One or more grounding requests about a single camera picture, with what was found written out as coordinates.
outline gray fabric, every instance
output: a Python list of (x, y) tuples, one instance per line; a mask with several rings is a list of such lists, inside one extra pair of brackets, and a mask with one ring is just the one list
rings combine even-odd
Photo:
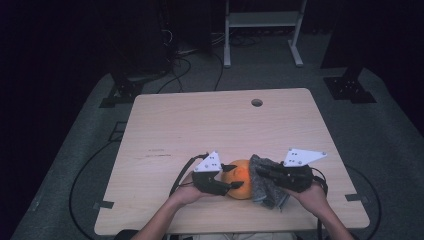
[(269, 209), (275, 207), (281, 209), (290, 195), (276, 186), (271, 179), (261, 177), (256, 173), (256, 169), (262, 168), (260, 164), (267, 166), (278, 165), (278, 163), (268, 158), (260, 158), (255, 154), (252, 155), (249, 163), (250, 180), (252, 182), (252, 201)]

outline hand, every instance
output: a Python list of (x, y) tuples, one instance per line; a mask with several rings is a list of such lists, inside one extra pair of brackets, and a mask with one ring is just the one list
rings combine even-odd
[(177, 190), (171, 195), (171, 199), (177, 201), (181, 205), (187, 205), (190, 203), (194, 203), (202, 197), (215, 196), (209, 193), (203, 193), (199, 191), (193, 185), (193, 178), (191, 176), (192, 172), (190, 172), (182, 181)]
[(312, 182), (311, 187), (301, 193), (294, 192), (289, 189), (283, 190), (296, 198), (306, 210), (314, 214), (316, 217), (319, 217), (320, 213), (323, 211), (331, 209), (324, 190), (317, 182)]

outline wooden table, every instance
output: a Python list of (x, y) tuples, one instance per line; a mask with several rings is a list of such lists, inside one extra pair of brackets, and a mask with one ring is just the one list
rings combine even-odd
[[(252, 105), (258, 102), (262, 106)], [(330, 205), (348, 228), (368, 226), (362, 203), (346, 200), (356, 190), (311, 93), (273, 89), (138, 96), (104, 196), (113, 207), (100, 209), (95, 232), (141, 229), (191, 157), (216, 150), (224, 164), (252, 154), (281, 162), (289, 148), (326, 152), (327, 157), (310, 165), (325, 174)], [(181, 209), (169, 233), (315, 228), (316, 218), (294, 198), (280, 212), (217, 196)]]

